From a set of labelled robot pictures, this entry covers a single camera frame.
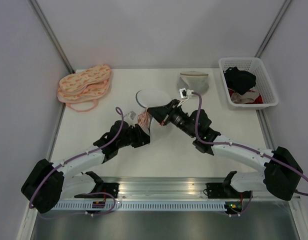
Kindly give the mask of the pink bra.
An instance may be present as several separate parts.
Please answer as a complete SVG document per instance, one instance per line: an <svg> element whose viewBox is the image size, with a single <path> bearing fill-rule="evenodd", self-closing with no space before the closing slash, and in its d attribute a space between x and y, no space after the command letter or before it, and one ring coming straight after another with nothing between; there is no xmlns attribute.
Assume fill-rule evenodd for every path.
<svg viewBox="0 0 308 240"><path fill-rule="evenodd" d="M148 112L148 107L137 116L137 124L142 128L149 129L151 127L152 115Z"/></svg>

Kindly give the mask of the blue-zipper white mesh laundry bag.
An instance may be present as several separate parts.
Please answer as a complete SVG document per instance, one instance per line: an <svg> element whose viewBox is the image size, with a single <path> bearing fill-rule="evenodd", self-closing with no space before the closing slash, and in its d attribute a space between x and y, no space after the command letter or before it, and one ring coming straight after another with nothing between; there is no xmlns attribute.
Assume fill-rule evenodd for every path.
<svg viewBox="0 0 308 240"><path fill-rule="evenodd" d="M138 115L143 112L145 108L164 106L172 100L166 92L159 89L142 89L136 93L135 99L137 104L141 107L141 110L137 114L137 123ZM162 126L153 118L150 128L141 128L150 135L150 142L157 142L167 137L172 131L171 125Z"/></svg>

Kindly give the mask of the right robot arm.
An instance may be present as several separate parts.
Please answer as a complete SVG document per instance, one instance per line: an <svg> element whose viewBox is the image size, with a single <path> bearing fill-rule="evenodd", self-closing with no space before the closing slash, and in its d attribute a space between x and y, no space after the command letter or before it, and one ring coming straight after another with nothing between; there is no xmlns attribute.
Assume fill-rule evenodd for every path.
<svg viewBox="0 0 308 240"><path fill-rule="evenodd" d="M222 192L229 198L249 191L268 191L273 196L289 201L297 190L303 170L289 150L253 148L213 130L211 120L203 109L185 113L179 100L164 106L149 107L148 114L159 124L173 124L194 139L195 148L204 154L234 160L254 171L231 171L222 183Z"/></svg>

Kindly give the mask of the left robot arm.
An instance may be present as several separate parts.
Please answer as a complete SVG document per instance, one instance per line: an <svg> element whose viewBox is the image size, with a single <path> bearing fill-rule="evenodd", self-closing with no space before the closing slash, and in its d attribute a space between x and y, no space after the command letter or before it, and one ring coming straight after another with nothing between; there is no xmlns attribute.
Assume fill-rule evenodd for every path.
<svg viewBox="0 0 308 240"><path fill-rule="evenodd" d="M30 209L47 213L64 197L67 181L108 162L121 148L139 148L150 142L149 127L118 120L85 152L54 163L45 158L39 160L22 185L21 193L29 200Z"/></svg>

